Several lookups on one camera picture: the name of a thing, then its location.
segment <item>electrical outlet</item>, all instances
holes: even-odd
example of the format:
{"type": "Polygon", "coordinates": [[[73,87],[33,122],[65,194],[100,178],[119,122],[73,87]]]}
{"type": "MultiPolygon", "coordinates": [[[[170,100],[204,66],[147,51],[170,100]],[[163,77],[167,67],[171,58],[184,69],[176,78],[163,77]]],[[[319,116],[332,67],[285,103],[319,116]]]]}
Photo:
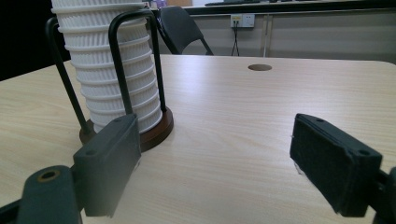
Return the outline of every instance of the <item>electrical outlet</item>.
{"type": "Polygon", "coordinates": [[[254,14],[243,14],[241,27],[254,27],[254,14]]]}
{"type": "Polygon", "coordinates": [[[238,23],[238,27],[242,25],[242,14],[231,15],[231,27],[235,27],[236,23],[238,23]]]}

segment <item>round wooden base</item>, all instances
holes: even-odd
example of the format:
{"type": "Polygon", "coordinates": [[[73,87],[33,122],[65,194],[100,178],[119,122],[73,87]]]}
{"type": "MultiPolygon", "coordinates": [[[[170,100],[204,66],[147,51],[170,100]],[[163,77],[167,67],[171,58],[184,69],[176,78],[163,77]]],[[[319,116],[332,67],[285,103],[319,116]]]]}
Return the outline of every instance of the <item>round wooden base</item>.
{"type": "MultiPolygon", "coordinates": [[[[92,131],[89,134],[85,134],[82,130],[79,131],[79,139],[82,144],[88,143],[91,138],[96,135],[96,132],[93,130],[92,121],[89,119],[87,123],[92,131]]],[[[166,107],[166,111],[163,112],[163,118],[161,121],[154,128],[140,134],[140,150],[145,152],[159,145],[163,140],[165,140],[169,133],[172,132],[173,126],[174,120],[172,111],[166,107]]]]}

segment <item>white plastic cup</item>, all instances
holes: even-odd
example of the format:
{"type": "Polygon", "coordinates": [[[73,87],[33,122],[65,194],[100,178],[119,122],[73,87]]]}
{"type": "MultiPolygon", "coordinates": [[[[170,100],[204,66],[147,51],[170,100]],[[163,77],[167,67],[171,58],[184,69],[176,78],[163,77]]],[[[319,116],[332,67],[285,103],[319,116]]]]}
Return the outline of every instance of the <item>white plastic cup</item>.
{"type": "MultiPolygon", "coordinates": [[[[129,61],[123,64],[123,70],[126,77],[140,74],[154,67],[154,63],[151,60],[149,54],[146,57],[142,57],[140,60],[129,61]]],[[[109,67],[98,67],[98,68],[79,68],[76,67],[77,79],[80,82],[84,81],[107,81],[117,79],[117,72],[112,64],[109,67]]]]}
{"type": "MultiPolygon", "coordinates": [[[[96,110],[118,110],[124,109],[124,104],[121,95],[114,96],[88,96],[81,92],[86,98],[86,105],[89,108],[96,110]]],[[[132,106],[138,106],[147,101],[153,95],[158,95],[158,88],[156,85],[150,85],[140,88],[137,91],[130,91],[130,100],[132,106]]]]}
{"type": "Polygon", "coordinates": [[[80,28],[110,25],[115,17],[123,12],[136,11],[144,7],[143,3],[98,5],[87,7],[53,8],[59,27],[80,28]]]}
{"type": "MultiPolygon", "coordinates": [[[[152,71],[154,67],[139,74],[126,78],[129,91],[135,91],[142,87],[157,82],[157,78],[152,71]]],[[[120,84],[117,79],[107,81],[80,81],[81,90],[87,96],[111,96],[120,95],[120,84]]]]}
{"type": "MultiPolygon", "coordinates": [[[[158,97],[148,100],[142,106],[132,107],[134,113],[136,113],[138,118],[145,118],[150,116],[153,111],[156,111],[160,107],[160,100],[158,97]]],[[[111,120],[125,115],[125,110],[105,110],[97,111],[89,108],[91,112],[91,120],[93,123],[105,124],[109,123],[111,120]]]]}
{"type": "MultiPolygon", "coordinates": [[[[140,39],[148,35],[147,21],[144,19],[133,20],[122,24],[117,32],[119,43],[140,39]]],[[[98,47],[109,45],[108,25],[84,28],[58,28],[64,35],[66,46],[73,47],[98,47]]]]}
{"type": "Polygon", "coordinates": [[[90,7],[99,5],[115,5],[115,4],[127,4],[127,3],[140,3],[141,0],[52,0],[53,8],[61,7],[90,7]]]}
{"type": "MultiPolygon", "coordinates": [[[[156,110],[152,111],[149,115],[144,118],[138,118],[139,133],[145,133],[155,127],[163,118],[163,112],[159,106],[156,110]]],[[[93,122],[93,129],[96,133],[99,133],[105,126],[106,123],[93,122]]]]}
{"type": "MultiPolygon", "coordinates": [[[[151,51],[148,40],[149,35],[140,39],[120,43],[121,58],[123,60],[129,60],[148,53],[151,51]]],[[[113,63],[113,56],[109,45],[87,48],[64,47],[69,50],[73,64],[77,64],[78,66],[83,64],[113,63]]]]}

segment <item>light wood tabletop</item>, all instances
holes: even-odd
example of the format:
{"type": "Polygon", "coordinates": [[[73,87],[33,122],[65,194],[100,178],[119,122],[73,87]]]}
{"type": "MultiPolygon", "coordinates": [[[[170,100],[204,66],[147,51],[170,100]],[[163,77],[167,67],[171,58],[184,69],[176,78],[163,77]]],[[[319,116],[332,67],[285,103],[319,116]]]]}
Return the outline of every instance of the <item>light wood tabletop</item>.
{"type": "MultiPolygon", "coordinates": [[[[290,158],[305,113],[396,165],[396,66],[381,62],[163,55],[175,127],[143,153],[113,218],[84,223],[371,223],[336,215],[290,158]],[[252,71],[251,64],[269,71],[252,71]]],[[[76,73],[71,76],[86,118],[76,73]]],[[[54,66],[0,82],[0,206],[25,179],[73,164],[79,125],[54,66]]]]}

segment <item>black cable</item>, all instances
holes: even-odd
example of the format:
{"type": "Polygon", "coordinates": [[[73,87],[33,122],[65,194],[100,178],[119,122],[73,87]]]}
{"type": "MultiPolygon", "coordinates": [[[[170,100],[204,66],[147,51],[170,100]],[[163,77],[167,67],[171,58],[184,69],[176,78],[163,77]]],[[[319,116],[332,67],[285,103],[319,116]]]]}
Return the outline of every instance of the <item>black cable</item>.
{"type": "Polygon", "coordinates": [[[233,34],[234,34],[234,37],[235,37],[235,41],[233,42],[233,51],[235,50],[235,47],[236,47],[236,52],[237,52],[237,54],[238,54],[238,56],[239,56],[239,48],[238,48],[238,39],[237,39],[237,37],[238,37],[238,24],[239,24],[239,21],[237,21],[237,22],[233,22],[233,34]]]}

